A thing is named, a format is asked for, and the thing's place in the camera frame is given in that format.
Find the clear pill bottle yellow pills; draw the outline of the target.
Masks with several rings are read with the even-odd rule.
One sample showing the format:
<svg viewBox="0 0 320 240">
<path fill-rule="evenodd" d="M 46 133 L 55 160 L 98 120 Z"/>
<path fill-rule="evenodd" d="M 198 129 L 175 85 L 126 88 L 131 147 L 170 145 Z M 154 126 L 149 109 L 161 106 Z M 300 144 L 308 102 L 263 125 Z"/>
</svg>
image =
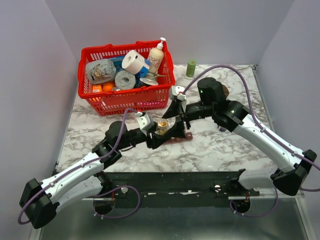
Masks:
<svg viewBox="0 0 320 240">
<path fill-rule="evenodd" d="M 157 121 L 156 133 L 158 135 L 164 135 L 169 129 L 169 123 L 166 119 L 161 118 Z"/>
</svg>

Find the red weekly pill organizer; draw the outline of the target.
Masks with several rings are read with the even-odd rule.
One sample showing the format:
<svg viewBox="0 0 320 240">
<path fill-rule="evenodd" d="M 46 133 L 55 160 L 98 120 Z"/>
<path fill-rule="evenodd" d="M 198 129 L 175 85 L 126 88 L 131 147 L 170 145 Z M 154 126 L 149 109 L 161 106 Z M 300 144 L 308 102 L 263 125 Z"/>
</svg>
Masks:
<svg viewBox="0 0 320 240">
<path fill-rule="evenodd" d="M 177 143 L 182 143 L 182 142 L 188 142 L 193 139 L 193 135 L 191 132 L 186 132 L 185 137 L 173 137 L 170 140 L 166 141 L 165 144 L 177 144 Z"/>
</svg>

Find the green lid of bottle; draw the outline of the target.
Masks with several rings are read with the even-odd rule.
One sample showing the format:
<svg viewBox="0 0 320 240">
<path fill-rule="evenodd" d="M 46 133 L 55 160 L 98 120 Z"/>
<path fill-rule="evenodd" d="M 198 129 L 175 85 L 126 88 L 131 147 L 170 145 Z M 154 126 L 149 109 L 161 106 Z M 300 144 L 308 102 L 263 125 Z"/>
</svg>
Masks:
<svg viewBox="0 0 320 240">
<path fill-rule="evenodd" d="M 195 59 L 190 59 L 187 62 L 187 68 L 186 68 L 186 73 L 185 73 L 185 75 L 187 77 L 192 78 L 194 76 L 196 65 L 197 65 L 197 62 Z"/>
</svg>

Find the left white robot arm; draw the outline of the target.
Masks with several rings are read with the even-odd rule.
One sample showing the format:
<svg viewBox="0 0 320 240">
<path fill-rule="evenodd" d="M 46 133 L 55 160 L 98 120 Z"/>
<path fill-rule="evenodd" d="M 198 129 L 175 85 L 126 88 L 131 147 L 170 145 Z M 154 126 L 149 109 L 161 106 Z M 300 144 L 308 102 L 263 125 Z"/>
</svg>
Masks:
<svg viewBox="0 0 320 240">
<path fill-rule="evenodd" d="M 51 222 L 58 211 L 67 204 L 86 197 L 107 197 L 111 185 L 102 180 L 104 170 L 115 164 L 122 149 L 146 143 L 150 149 L 157 149 L 174 138 L 174 129 L 164 134 L 154 121 L 138 118 L 139 127 L 128 130 L 124 121 L 115 121 L 105 132 L 105 137 L 84 158 L 69 168 L 42 181 L 29 180 L 23 189 L 19 205 L 21 212 L 17 222 L 31 224 L 39 229 Z"/>
</svg>

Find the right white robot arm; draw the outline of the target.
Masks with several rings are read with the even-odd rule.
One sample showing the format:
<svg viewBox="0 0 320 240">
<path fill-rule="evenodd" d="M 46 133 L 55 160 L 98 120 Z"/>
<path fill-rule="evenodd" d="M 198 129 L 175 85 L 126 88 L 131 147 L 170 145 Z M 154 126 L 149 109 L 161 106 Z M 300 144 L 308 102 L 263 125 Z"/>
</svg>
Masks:
<svg viewBox="0 0 320 240">
<path fill-rule="evenodd" d="M 230 183 L 234 195 L 241 196 L 253 188 L 276 188 L 288 196 L 295 196 L 310 172 L 310 163 L 315 161 L 316 153 L 294 147 L 254 120 L 246 106 L 226 98 L 222 83 L 214 78 L 199 80 L 197 88 L 200 101 L 187 104 L 185 88 L 172 86 L 169 90 L 171 105 L 163 118 L 179 116 L 190 128 L 191 121 L 211 117 L 218 126 L 246 139 L 276 164 L 271 168 L 244 170 Z"/>
</svg>

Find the white small pill bottle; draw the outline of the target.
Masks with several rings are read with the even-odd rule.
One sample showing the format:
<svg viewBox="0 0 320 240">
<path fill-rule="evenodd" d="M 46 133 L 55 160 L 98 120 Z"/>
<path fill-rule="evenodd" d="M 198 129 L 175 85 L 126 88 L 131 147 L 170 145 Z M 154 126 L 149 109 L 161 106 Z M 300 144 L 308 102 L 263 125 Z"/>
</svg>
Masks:
<svg viewBox="0 0 320 240">
<path fill-rule="evenodd" d="M 226 129 L 225 129 L 224 127 L 221 127 L 221 126 L 218 126 L 218 130 L 219 130 L 220 132 L 225 132 L 225 131 L 226 131 Z"/>
</svg>

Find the silver tin can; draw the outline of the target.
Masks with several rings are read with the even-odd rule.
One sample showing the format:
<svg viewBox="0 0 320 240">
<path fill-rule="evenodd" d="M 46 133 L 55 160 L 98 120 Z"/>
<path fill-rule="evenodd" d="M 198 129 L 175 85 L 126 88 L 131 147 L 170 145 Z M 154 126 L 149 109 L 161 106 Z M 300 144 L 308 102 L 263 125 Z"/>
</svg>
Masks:
<svg viewBox="0 0 320 240">
<path fill-rule="evenodd" d="M 147 73 L 144 77 L 139 79 L 139 87 L 150 87 L 150 86 L 158 86 L 158 78 L 163 78 L 165 75 L 161 75 L 158 73 Z"/>
</svg>

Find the beige jar brown lid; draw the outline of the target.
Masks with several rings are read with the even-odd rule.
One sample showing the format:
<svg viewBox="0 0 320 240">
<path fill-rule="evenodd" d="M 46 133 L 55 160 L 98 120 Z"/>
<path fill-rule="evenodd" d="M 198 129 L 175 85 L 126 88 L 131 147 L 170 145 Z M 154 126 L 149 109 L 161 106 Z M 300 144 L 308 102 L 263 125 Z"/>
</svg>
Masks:
<svg viewBox="0 0 320 240">
<path fill-rule="evenodd" d="M 223 95 L 224 95 L 223 98 L 224 98 L 224 99 L 227 99 L 228 96 L 229 96 L 229 94 L 230 94 L 228 88 L 227 88 L 225 85 L 222 85 L 222 90 L 223 90 Z"/>
</svg>

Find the red plastic shopping basket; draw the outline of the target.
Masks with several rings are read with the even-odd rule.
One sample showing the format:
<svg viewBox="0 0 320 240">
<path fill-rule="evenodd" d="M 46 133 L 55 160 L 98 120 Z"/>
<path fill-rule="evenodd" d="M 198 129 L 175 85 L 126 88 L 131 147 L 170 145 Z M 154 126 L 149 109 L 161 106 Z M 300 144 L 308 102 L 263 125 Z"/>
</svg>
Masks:
<svg viewBox="0 0 320 240">
<path fill-rule="evenodd" d="M 136 50 L 143 57 L 147 57 L 150 50 L 160 42 L 160 40 L 137 41 L 131 44 L 107 44 L 83 48 L 77 73 L 78 96 L 86 100 L 100 116 L 122 114 L 126 108 L 142 111 L 164 109 L 168 103 L 169 90 L 176 84 L 173 59 L 166 42 L 163 43 L 162 49 L 164 58 L 157 72 L 161 75 L 157 78 L 159 85 L 93 93 L 93 85 L 86 72 L 86 64 L 125 56 L 130 50 Z"/>
</svg>

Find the grey toilet paper roll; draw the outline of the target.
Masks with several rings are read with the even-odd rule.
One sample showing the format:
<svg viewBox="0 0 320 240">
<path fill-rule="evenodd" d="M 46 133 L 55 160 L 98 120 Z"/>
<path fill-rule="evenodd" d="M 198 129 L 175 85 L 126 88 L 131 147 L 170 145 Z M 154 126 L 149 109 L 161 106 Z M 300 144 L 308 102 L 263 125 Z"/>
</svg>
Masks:
<svg viewBox="0 0 320 240">
<path fill-rule="evenodd" d="M 116 74 L 114 82 L 120 90 L 131 90 L 136 85 L 136 77 L 126 70 L 121 70 Z"/>
</svg>

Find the cream pump lotion bottle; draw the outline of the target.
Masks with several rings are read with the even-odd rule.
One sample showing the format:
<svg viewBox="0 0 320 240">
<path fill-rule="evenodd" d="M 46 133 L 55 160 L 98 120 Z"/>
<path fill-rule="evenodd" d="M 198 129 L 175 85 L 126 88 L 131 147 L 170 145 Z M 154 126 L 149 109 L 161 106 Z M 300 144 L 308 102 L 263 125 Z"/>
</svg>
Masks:
<svg viewBox="0 0 320 240">
<path fill-rule="evenodd" d="M 157 46 L 153 47 L 149 51 L 149 55 L 147 58 L 147 60 L 150 62 L 149 70 L 148 70 L 149 73 L 155 74 L 158 72 L 158 69 L 164 58 L 163 47 L 165 42 L 166 42 L 166 39 L 164 37 L 161 37 L 160 42 L 157 44 Z"/>
</svg>

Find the orange fruit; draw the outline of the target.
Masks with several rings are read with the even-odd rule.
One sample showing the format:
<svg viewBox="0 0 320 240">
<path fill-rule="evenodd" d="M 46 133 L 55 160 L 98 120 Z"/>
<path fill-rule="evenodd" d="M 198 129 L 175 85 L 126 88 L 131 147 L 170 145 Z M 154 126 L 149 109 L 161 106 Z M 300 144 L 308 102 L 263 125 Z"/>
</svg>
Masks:
<svg viewBox="0 0 320 240">
<path fill-rule="evenodd" d="M 102 90 L 104 92 L 111 92 L 111 91 L 113 91 L 113 88 L 115 88 L 115 87 L 116 87 L 116 85 L 115 85 L 114 81 L 109 81 L 109 82 L 102 84 Z"/>
</svg>

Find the white toilet paper roll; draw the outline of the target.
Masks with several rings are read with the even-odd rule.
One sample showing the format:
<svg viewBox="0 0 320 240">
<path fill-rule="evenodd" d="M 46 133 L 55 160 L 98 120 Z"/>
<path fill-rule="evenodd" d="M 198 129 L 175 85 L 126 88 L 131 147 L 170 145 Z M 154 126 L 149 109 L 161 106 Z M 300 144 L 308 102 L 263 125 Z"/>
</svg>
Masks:
<svg viewBox="0 0 320 240">
<path fill-rule="evenodd" d="M 121 66 L 133 75 L 144 77 L 149 72 L 150 62 L 136 50 L 130 50 L 123 58 Z"/>
</svg>

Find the orange small box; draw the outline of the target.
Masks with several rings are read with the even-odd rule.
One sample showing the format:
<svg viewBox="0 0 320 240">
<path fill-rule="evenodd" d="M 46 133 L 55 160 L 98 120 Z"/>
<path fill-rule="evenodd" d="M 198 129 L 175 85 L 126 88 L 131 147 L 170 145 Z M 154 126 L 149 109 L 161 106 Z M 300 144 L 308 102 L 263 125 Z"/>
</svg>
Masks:
<svg viewBox="0 0 320 240">
<path fill-rule="evenodd" d="M 101 93 L 103 92 L 103 87 L 100 84 L 92 86 L 92 93 Z"/>
</svg>

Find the blue package in basket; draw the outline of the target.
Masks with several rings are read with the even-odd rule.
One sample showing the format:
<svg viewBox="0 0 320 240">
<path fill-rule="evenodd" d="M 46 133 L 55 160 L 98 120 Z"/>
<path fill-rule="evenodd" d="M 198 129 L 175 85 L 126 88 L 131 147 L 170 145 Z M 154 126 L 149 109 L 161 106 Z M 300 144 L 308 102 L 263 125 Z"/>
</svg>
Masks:
<svg viewBox="0 0 320 240">
<path fill-rule="evenodd" d="M 144 57 L 121 55 L 110 60 L 116 67 L 115 85 L 121 90 L 137 88 L 139 79 L 149 72 L 150 62 Z"/>
</svg>

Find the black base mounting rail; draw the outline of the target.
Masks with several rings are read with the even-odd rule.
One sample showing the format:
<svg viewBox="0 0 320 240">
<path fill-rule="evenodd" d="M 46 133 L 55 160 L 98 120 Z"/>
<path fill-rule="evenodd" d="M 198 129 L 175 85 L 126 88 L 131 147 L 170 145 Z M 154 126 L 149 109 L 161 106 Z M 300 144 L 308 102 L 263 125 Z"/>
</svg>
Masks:
<svg viewBox="0 0 320 240">
<path fill-rule="evenodd" d="M 239 171 L 207 172 L 100 172 L 95 174 L 106 196 L 95 199 L 98 207 L 118 209 L 218 207 L 229 198 L 259 196 L 239 182 Z"/>
</svg>

